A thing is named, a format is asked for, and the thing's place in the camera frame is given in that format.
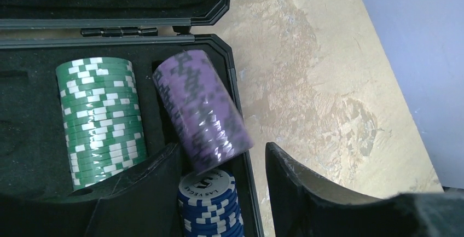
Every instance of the green poker chip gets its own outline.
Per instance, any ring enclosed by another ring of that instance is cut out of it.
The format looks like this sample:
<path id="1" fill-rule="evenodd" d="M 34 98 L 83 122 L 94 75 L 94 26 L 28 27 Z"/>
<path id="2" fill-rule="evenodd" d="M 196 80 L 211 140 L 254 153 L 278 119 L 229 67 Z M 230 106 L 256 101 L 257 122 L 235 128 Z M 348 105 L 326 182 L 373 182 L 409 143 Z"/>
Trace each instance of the green poker chip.
<path id="1" fill-rule="evenodd" d="M 121 155 L 114 158 L 104 159 L 104 160 L 95 160 L 89 163 L 78 163 L 78 165 L 70 165 L 71 171 L 77 172 L 79 170 L 93 170 L 95 167 L 110 166 L 113 164 L 122 163 L 136 158 L 146 158 L 147 152 L 133 152 L 127 155 Z"/>
<path id="2" fill-rule="evenodd" d="M 95 156 L 98 154 L 106 154 L 111 153 L 113 151 L 130 151 L 130 148 L 137 147 L 145 147 L 145 140 L 143 138 L 138 138 L 136 140 L 129 140 L 121 143 L 112 144 L 109 146 L 104 147 L 97 147 L 91 150 L 85 150 L 80 152 L 73 152 L 69 153 L 68 157 L 70 160 L 73 159 L 82 159 L 82 158 L 89 158 L 91 156 Z"/>
<path id="3" fill-rule="evenodd" d="M 113 132 L 113 131 L 118 131 L 118 130 L 136 128 L 136 127 L 142 127 L 142 122 L 132 121 L 128 123 L 121 123 L 121 124 L 116 124 L 116 125 L 111 125 L 111 126 L 103 126 L 101 128 L 85 130 L 81 132 L 75 132 L 75 133 L 70 133 L 70 134 L 66 133 L 67 134 L 66 141 L 77 139 L 77 138 L 82 138 L 82 137 L 96 136 L 99 134 L 105 134 L 108 132 Z"/>
<path id="4" fill-rule="evenodd" d="M 79 72 L 76 74 L 57 75 L 58 81 L 66 83 L 71 80 L 77 80 L 86 77 L 98 77 L 98 76 L 130 76 L 135 78 L 133 71 L 122 70 L 122 69 L 98 69 Z"/>
<path id="5" fill-rule="evenodd" d="M 138 126 L 135 128 L 131 129 L 122 129 L 122 130 L 117 130 L 113 132 L 108 132 L 108 133 L 103 133 L 103 134 L 98 134 L 94 136 L 88 136 L 88 137 L 83 137 L 83 138 L 72 138 L 70 137 L 70 140 L 67 141 L 68 147 L 75 147 L 81 144 L 87 144 L 87 143 L 92 143 L 96 141 L 105 141 L 109 140 L 112 138 L 118 138 L 118 137 L 124 137 L 127 135 L 135 134 L 135 133 L 142 133 L 143 132 L 143 127 Z"/>
<path id="6" fill-rule="evenodd" d="M 100 76 L 100 77 L 85 77 L 76 80 L 71 80 L 62 84 L 58 82 L 58 86 L 60 86 L 60 90 L 64 88 L 73 88 L 75 86 L 80 85 L 87 85 L 92 83 L 100 83 L 100 82 L 107 82 L 107 81 L 126 81 L 126 82 L 133 82 L 135 84 L 135 78 L 131 76 Z"/>
<path id="7" fill-rule="evenodd" d="M 60 91 L 60 96 L 65 97 L 80 91 L 91 90 L 97 88 L 134 88 L 135 84 L 133 82 L 127 81 L 106 81 L 106 82 L 97 82 L 92 84 L 85 84 L 74 86 L 72 88 L 65 88 Z"/>
<path id="8" fill-rule="evenodd" d="M 63 70 L 65 68 L 71 68 L 76 66 L 93 65 L 98 63 L 123 63 L 132 66 L 129 60 L 118 58 L 118 57 L 90 57 L 83 59 L 76 59 L 69 62 L 62 63 L 56 69 Z"/>
<path id="9" fill-rule="evenodd" d="M 79 91 L 74 94 L 65 95 L 61 97 L 62 103 L 66 103 L 68 101 L 72 101 L 74 99 L 80 99 L 86 96 L 96 96 L 96 95 L 104 95 L 104 94 L 111 94 L 111 93 L 137 93 L 137 89 L 130 88 L 130 87 L 118 87 L 118 88 L 95 88 L 89 89 L 84 91 Z"/>
<path id="10" fill-rule="evenodd" d="M 132 153 L 146 154 L 147 149 L 144 144 L 135 145 L 129 148 L 118 149 L 117 151 L 110 151 L 110 152 L 105 152 L 105 153 L 100 153 L 100 154 L 92 154 L 92 156 L 86 157 L 86 158 L 76 158 L 76 159 L 69 158 L 69 163 L 71 166 L 79 166 L 79 164 L 87 164 L 87 163 L 92 163 L 94 161 L 107 160 L 107 159 L 116 158 L 119 156 L 126 156 Z"/>
<path id="11" fill-rule="evenodd" d="M 85 141 L 83 144 L 77 144 L 75 146 L 73 142 L 70 142 L 70 145 L 68 146 L 68 153 L 75 153 L 75 152 L 81 152 L 81 151 L 91 151 L 93 149 L 99 149 L 99 148 L 104 148 L 117 144 L 117 143 L 123 143 L 131 140 L 138 140 L 139 138 L 143 138 L 143 132 L 137 132 L 134 134 L 122 136 L 122 137 L 116 137 L 116 138 L 110 138 L 107 140 L 98 140 L 98 141 L 91 141 L 89 142 L 88 140 Z"/>
<path id="12" fill-rule="evenodd" d="M 121 163 L 115 163 L 115 164 L 111 164 L 111 163 L 107 163 L 107 162 L 105 162 L 105 163 L 100 162 L 100 163 L 97 163 L 95 165 L 85 165 L 83 167 L 72 166 L 71 172 L 76 173 L 76 172 L 92 170 L 92 171 L 103 171 L 103 173 L 109 173 L 109 172 L 112 172 L 112 171 L 115 171 L 115 170 L 120 170 L 120 169 L 125 169 L 125 168 L 132 167 L 135 164 L 143 162 L 144 160 L 146 160 L 146 156 L 141 156 L 141 157 L 137 157 L 137 158 L 134 158 L 134 159 L 125 160 L 125 161 L 123 161 Z"/>
<path id="13" fill-rule="evenodd" d="M 78 126 L 65 127 L 65 133 L 73 134 L 73 133 L 82 132 L 82 131 L 104 128 L 105 126 L 116 126 L 116 125 L 124 124 L 124 123 L 131 124 L 132 122 L 139 123 L 141 121 L 142 121 L 142 117 L 140 117 L 139 115 L 134 115 L 132 117 L 107 119 L 107 120 L 102 120 L 102 121 L 90 122 L 90 123 L 86 123 L 86 124 L 78 125 Z"/>
<path id="14" fill-rule="evenodd" d="M 95 183 L 102 182 L 106 180 L 107 178 L 110 178 L 111 176 L 106 175 L 103 178 L 94 178 L 94 177 L 89 177 L 89 178 L 75 178 L 73 179 L 73 185 L 74 186 L 92 186 Z"/>
<path id="15" fill-rule="evenodd" d="M 72 127 L 72 126 L 80 126 L 83 124 L 89 124 L 92 122 L 97 122 L 97 121 L 102 121 L 102 120 L 107 120 L 107 119 L 130 117 L 130 116 L 135 116 L 135 115 L 140 115 L 140 110 L 124 110 L 124 111 L 116 111 L 116 112 L 110 112 L 110 113 L 99 114 L 99 115 L 92 115 L 89 117 L 78 118 L 75 120 L 65 122 L 65 128 Z"/>
<path id="16" fill-rule="evenodd" d="M 116 105 L 134 105 L 138 104 L 138 99 L 111 99 L 111 100 L 103 100 L 97 102 L 89 102 L 81 105 L 71 106 L 65 108 L 64 105 L 61 105 L 61 109 L 64 115 L 69 115 L 75 112 L 79 112 L 82 110 L 89 110 L 93 108 L 99 107 L 110 107 Z"/>
<path id="17" fill-rule="evenodd" d="M 99 70 L 99 69 L 118 69 L 118 70 L 128 70 L 133 71 L 132 66 L 129 66 L 124 63 L 94 63 L 92 65 L 82 65 L 82 66 L 74 66 L 70 68 L 57 68 L 56 74 L 60 75 L 68 75 L 68 74 L 77 74 L 80 72 L 91 71 L 91 70 Z"/>
<path id="18" fill-rule="evenodd" d="M 95 178 L 103 178 L 103 177 L 107 177 L 108 175 L 110 176 L 115 176 L 125 170 L 127 170 L 127 168 L 125 169 L 119 169 L 119 170 L 115 170 L 115 171 L 111 171 L 111 172 L 104 172 L 103 170 L 101 169 L 98 169 L 98 170 L 87 170 L 87 171 L 80 171 L 80 172 L 71 172 L 71 178 L 73 180 L 75 179 L 79 179 L 79 178 L 89 178 L 89 177 L 95 177 Z"/>
<path id="19" fill-rule="evenodd" d="M 63 112 L 63 119 L 66 122 L 73 121 L 79 118 L 91 117 L 94 115 L 112 113 L 117 111 L 127 111 L 127 110 L 140 110 L 138 104 L 128 104 L 128 105 L 115 105 L 108 107 L 97 107 L 97 108 L 87 108 L 85 106 L 76 106 L 70 108 L 68 111 Z"/>
<path id="20" fill-rule="evenodd" d="M 86 184 L 86 185 L 82 185 L 82 186 L 73 185 L 73 191 L 77 191 L 77 190 L 80 190 L 80 189 L 84 189 L 84 188 L 90 187 L 90 186 L 92 186 L 93 184 L 95 184 L 95 183 Z"/>
<path id="21" fill-rule="evenodd" d="M 61 101 L 61 109 L 64 110 L 68 107 L 75 107 L 83 104 L 93 103 L 93 102 L 102 102 L 107 100 L 116 100 L 116 99 L 137 99 L 138 96 L 135 93 L 111 93 L 104 95 L 96 96 L 86 96 L 79 99 L 70 100 L 70 101 Z"/>

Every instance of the open case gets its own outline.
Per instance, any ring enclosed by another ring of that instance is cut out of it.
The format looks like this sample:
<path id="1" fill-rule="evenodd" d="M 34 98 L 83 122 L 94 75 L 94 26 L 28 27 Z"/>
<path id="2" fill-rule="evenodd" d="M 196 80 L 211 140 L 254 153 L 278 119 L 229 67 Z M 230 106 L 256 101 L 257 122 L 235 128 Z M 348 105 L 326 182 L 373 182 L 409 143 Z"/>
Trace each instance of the open case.
<path id="1" fill-rule="evenodd" d="M 0 40 L 0 205 L 11 235 L 181 236 L 176 192 L 189 163 L 151 75 L 168 57 L 202 49 L 239 111 L 232 49 L 213 34 L 230 0 L 0 0 L 0 29 L 80 28 L 75 39 Z M 159 36 L 172 26 L 176 36 Z M 55 68 L 83 57 L 133 63 L 149 157 L 88 188 L 72 182 Z M 222 167 L 237 181 L 245 236 L 264 236 L 250 156 Z"/>

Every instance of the purple poker chip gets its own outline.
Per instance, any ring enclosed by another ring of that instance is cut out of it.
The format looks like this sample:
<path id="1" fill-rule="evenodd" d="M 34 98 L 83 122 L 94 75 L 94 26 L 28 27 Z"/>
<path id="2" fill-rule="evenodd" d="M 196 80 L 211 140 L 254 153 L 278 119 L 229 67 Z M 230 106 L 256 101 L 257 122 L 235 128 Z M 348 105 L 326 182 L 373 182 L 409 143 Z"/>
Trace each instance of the purple poker chip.
<path id="1" fill-rule="evenodd" d="M 204 51 L 186 51 L 167 59 L 153 73 L 153 82 L 198 174 L 253 146 Z"/>

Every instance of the blue poker chip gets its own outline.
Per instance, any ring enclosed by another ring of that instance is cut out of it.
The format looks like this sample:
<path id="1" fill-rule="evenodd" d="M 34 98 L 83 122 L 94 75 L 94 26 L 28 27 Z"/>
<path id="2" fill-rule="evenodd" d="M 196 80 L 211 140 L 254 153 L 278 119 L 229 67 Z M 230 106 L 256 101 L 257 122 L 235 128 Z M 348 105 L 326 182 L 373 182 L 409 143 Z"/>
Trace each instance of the blue poker chip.
<path id="1" fill-rule="evenodd" d="M 231 211 L 228 211 L 216 217 L 198 218 L 198 217 L 187 217 L 185 215 L 182 215 L 182 218 L 184 219 L 184 224 L 188 226 L 190 226 L 192 222 L 196 224 L 210 224 L 210 223 L 216 223 L 216 222 L 222 221 L 224 219 L 227 219 L 228 217 L 235 218 L 239 212 L 240 212 L 240 205 L 235 204 L 234 208 Z"/>
<path id="2" fill-rule="evenodd" d="M 189 221 L 193 221 L 193 222 L 196 222 L 196 223 L 201 223 L 201 222 L 205 222 L 205 223 L 211 223 L 211 222 L 218 222 L 218 221 L 221 221 L 227 217 L 229 217 L 232 213 L 235 213 L 237 214 L 237 209 L 240 209 L 240 205 L 239 205 L 239 200 L 237 199 L 236 202 L 232 203 L 231 207 L 229 207 L 227 210 L 225 210 L 225 212 L 223 214 L 219 214 L 219 215 L 216 215 L 216 216 L 211 216 L 213 215 L 212 213 L 210 212 L 203 212 L 203 213 L 182 213 L 182 217 L 184 219 L 187 219 Z"/>
<path id="3" fill-rule="evenodd" d="M 212 169 L 201 175 L 190 173 L 179 184 L 178 199 L 190 206 L 218 205 L 235 192 L 235 177 L 223 170 Z"/>
<path id="4" fill-rule="evenodd" d="M 231 231 L 234 229 L 234 226 L 239 222 L 241 215 L 238 218 L 232 219 L 229 223 L 226 223 L 224 226 L 217 227 L 217 228 L 210 228 L 210 229 L 197 229 L 192 228 L 189 226 L 185 226 L 185 230 L 194 233 L 194 234 L 201 234 L 201 235 L 214 235 L 214 234 L 221 234 L 225 232 Z"/>
<path id="5" fill-rule="evenodd" d="M 240 216 L 239 220 L 228 230 L 225 230 L 221 233 L 214 233 L 214 231 L 208 232 L 188 232 L 184 231 L 185 237 L 236 237 L 243 236 L 243 219 Z"/>
<path id="6" fill-rule="evenodd" d="M 230 203 L 233 203 L 235 201 L 235 198 L 237 198 L 237 190 L 235 189 L 234 192 L 229 196 L 229 198 L 221 201 L 219 204 L 214 204 L 211 206 L 207 207 L 201 207 L 201 206 L 190 206 L 188 204 L 184 204 L 183 201 L 177 200 L 177 204 L 179 208 L 182 210 L 187 210 L 187 211 L 194 211 L 194 212 L 211 212 L 211 211 L 217 211 L 223 207 L 226 207 Z"/>
<path id="7" fill-rule="evenodd" d="M 238 204 L 239 204 L 239 199 L 238 197 L 235 197 L 234 202 L 230 203 L 226 207 L 221 208 L 217 211 L 197 212 L 195 210 L 183 210 L 181 214 L 182 216 L 187 217 L 187 218 L 212 218 L 212 217 L 217 217 L 222 214 L 225 214 L 228 211 L 234 211 Z"/>
<path id="8" fill-rule="evenodd" d="M 238 209 L 237 213 L 232 213 L 229 217 L 221 220 L 221 221 L 218 221 L 218 222 L 213 222 L 213 223 L 208 223 L 208 224 L 201 224 L 201 223 L 194 223 L 194 222 L 190 222 L 190 223 L 187 223 L 184 221 L 184 226 L 185 227 L 188 227 L 188 228 L 193 228 L 193 229 L 198 229 L 198 230 L 208 230 L 208 229 L 216 229 L 216 228 L 220 228 L 228 223 L 230 223 L 231 221 L 235 220 L 237 217 L 239 217 L 241 215 L 241 211 L 240 209 Z"/>

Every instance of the gold painted surface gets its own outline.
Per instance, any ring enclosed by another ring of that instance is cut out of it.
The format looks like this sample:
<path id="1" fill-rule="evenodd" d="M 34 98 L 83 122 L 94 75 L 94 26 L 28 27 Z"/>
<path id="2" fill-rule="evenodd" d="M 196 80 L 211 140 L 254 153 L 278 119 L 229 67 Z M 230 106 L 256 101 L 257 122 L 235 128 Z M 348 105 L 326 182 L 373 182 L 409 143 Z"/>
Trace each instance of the gold painted surface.
<path id="1" fill-rule="evenodd" d="M 192 32 L 233 48 L 266 236 L 268 141 L 364 194 L 442 191 L 362 0 L 231 0 Z"/>

